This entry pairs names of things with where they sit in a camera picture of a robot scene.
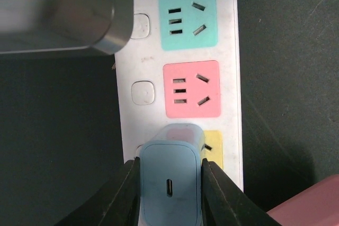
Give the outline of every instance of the scratch on surface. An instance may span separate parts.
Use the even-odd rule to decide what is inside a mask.
[[[309,20],[309,18],[314,14],[314,12],[317,10],[318,6],[323,2],[324,0],[320,0],[320,2],[316,5],[316,7],[313,9],[313,11],[311,12],[311,14],[307,17],[307,19],[304,21],[304,25],[306,24],[306,22]]]

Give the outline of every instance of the electrical outlet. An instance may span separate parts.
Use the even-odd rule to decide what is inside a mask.
[[[216,0],[159,0],[165,51],[213,47],[218,42]]]
[[[218,117],[220,76],[217,61],[168,64],[163,68],[166,115]]]
[[[219,131],[205,131],[205,144],[203,158],[214,161],[221,169],[224,168],[224,157],[222,153],[222,134]]]

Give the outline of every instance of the white power strip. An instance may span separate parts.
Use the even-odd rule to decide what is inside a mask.
[[[242,189],[237,0],[134,1],[131,40],[115,54],[125,161],[163,127],[192,123],[221,133],[224,171]]]

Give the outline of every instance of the pink object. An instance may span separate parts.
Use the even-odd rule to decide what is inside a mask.
[[[164,66],[166,115],[170,118],[220,116],[217,61]]]
[[[339,175],[308,188],[268,214],[283,226],[339,226]]]

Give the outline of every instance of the light blue power adapter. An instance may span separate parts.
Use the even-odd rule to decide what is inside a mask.
[[[201,222],[204,134],[194,124],[171,124],[140,151],[141,220],[148,226]]]

